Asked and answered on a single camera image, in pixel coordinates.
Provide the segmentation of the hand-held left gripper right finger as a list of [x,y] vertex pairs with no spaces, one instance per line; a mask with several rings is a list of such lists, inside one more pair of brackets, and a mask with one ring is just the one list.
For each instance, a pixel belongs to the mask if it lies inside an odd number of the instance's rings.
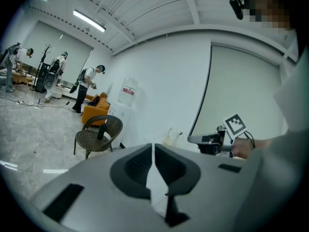
[[201,177],[199,166],[192,160],[155,144],[155,165],[168,187],[168,195],[191,192]]

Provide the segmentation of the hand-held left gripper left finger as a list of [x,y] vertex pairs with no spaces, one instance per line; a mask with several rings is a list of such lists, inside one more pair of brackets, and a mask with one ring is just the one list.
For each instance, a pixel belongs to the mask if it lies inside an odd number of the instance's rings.
[[137,150],[119,158],[110,169],[114,185],[132,198],[151,198],[146,187],[148,172],[152,166],[152,145],[138,146]]

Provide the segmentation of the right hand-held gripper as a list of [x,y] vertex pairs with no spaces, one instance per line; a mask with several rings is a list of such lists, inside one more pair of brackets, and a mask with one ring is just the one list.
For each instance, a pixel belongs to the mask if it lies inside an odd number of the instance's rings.
[[206,135],[190,135],[188,142],[197,144],[201,153],[232,158],[235,139],[244,134],[247,127],[238,114],[223,120],[216,132]]

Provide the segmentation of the person's right hand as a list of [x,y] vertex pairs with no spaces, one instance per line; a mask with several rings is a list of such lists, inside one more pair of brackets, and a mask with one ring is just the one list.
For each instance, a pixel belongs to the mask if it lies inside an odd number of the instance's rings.
[[232,153],[234,157],[247,159],[252,151],[251,143],[248,139],[236,138],[232,146]]

